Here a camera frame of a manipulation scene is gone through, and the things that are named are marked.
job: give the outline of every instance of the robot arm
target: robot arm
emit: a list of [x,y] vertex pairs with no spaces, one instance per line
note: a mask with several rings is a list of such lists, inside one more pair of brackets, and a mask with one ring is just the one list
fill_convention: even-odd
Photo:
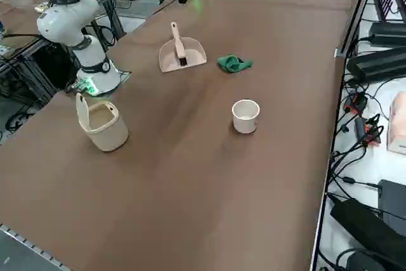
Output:
[[97,0],[50,0],[54,5],[38,19],[40,33],[54,43],[68,46],[81,68],[77,76],[91,86],[90,94],[99,95],[120,84],[120,75],[94,36],[84,35],[99,8]]

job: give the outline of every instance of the cup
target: cup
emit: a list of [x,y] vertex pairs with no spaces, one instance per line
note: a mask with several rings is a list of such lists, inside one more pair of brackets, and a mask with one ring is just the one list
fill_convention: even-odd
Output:
[[252,100],[239,100],[233,105],[234,128],[239,133],[253,133],[256,130],[259,105]]

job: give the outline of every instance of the table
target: table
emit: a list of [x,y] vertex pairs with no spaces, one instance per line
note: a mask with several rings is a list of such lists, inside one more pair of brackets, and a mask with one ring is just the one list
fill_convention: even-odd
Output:
[[[152,16],[108,52],[133,72],[112,98],[127,144],[98,151],[57,93],[0,150],[1,221],[74,270],[306,269],[350,2],[194,0]],[[207,64],[160,72],[173,20]],[[226,74],[229,53],[254,65]],[[231,125],[241,98],[261,105],[252,135]]]
[[[373,4],[373,0],[368,0],[367,5],[363,11],[362,18],[366,20],[376,20],[378,21],[376,9]],[[396,11],[396,3],[394,2],[392,10]],[[401,16],[399,13],[392,14],[389,12],[388,19],[399,19]],[[359,38],[368,37],[369,29],[372,24],[370,21],[362,20],[359,26]],[[370,43],[361,41],[358,43],[357,53],[358,55],[365,55],[375,51],[386,50],[387,48],[371,46]],[[367,90],[367,93],[373,95],[376,92],[376,89],[382,84],[375,83],[371,84]],[[396,94],[399,91],[404,90],[406,85],[406,78],[393,80],[388,84],[383,85],[379,89],[376,98],[379,100],[379,103],[382,105],[385,116],[389,117],[390,114],[390,105],[393,99],[396,97]],[[347,92],[343,90],[341,93],[341,98],[347,96]],[[367,108],[364,110],[363,116],[369,118],[375,114],[382,113],[379,105],[376,101],[369,98]],[[339,117],[343,114],[342,109],[340,110]],[[348,114],[342,122],[339,123],[339,126],[351,118],[352,114]],[[386,150],[386,137],[388,132],[388,121],[381,115],[379,120],[379,125],[384,126],[384,131],[381,135],[381,145],[379,147],[368,148],[367,153],[361,161],[354,163],[351,166],[348,166],[342,173],[341,176],[350,176],[359,182],[369,182],[369,183],[378,183],[380,180],[390,180],[393,182],[406,184],[406,177],[404,175],[404,167],[406,163],[406,157],[404,155],[396,154]],[[354,122],[349,123],[348,128],[350,132],[348,134],[340,133],[336,137],[334,143],[334,150],[344,152],[348,150],[355,142],[356,136],[354,132]],[[356,159],[362,155],[362,150],[351,153],[342,163],[337,170],[340,170],[347,162]],[[349,193],[352,197],[358,199],[360,202],[367,204],[372,207],[377,207],[378,205],[378,196],[377,190],[374,188],[368,188],[362,185],[348,185],[341,182],[342,187]],[[333,182],[329,186],[329,192],[333,192],[339,195],[343,193],[339,190],[337,185]],[[358,247],[359,243],[354,240],[354,238],[345,231],[338,222],[336,222],[331,216],[330,211],[333,205],[329,199],[326,201],[324,217],[322,221],[322,232],[320,240],[320,250],[326,255],[326,257],[335,262],[336,257],[342,251]],[[341,261],[342,264],[345,263],[348,255],[343,258]],[[318,259],[318,264],[316,267],[326,267],[327,264],[323,259]]]

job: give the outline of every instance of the beige plastic basket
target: beige plastic basket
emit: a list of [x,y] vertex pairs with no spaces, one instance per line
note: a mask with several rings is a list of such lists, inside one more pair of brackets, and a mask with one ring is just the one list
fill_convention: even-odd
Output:
[[110,152],[127,141],[127,126],[112,103],[101,101],[88,107],[86,99],[78,93],[76,110],[79,124],[100,150]]

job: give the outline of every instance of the brush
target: brush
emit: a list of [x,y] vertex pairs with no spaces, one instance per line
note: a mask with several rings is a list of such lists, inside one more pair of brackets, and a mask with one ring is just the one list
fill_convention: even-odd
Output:
[[182,67],[184,67],[188,64],[188,61],[186,59],[185,47],[183,46],[183,44],[180,40],[178,25],[176,24],[176,22],[171,22],[171,28],[172,28],[173,38],[175,39],[176,54],[179,58],[180,65]]

